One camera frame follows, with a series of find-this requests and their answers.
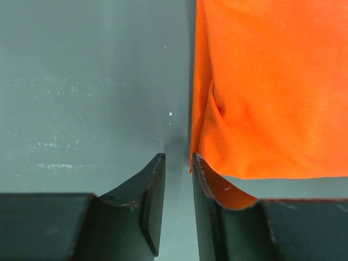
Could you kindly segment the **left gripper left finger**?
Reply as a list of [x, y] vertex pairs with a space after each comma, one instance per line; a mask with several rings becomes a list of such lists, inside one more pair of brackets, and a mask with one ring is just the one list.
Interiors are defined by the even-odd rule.
[[71, 260], [154, 260], [159, 255], [166, 156], [156, 154], [136, 175], [95, 197]]

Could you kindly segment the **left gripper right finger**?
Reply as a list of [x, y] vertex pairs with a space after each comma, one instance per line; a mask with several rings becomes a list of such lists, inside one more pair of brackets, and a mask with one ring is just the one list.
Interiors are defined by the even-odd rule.
[[200, 260], [282, 260], [268, 207], [192, 155], [192, 182]]

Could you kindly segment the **orange t shirt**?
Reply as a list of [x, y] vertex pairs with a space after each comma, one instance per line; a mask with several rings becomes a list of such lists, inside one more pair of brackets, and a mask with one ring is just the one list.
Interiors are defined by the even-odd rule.
[[241, 179], [347, 176], [347, 1], [197, 1], [190, 152]]

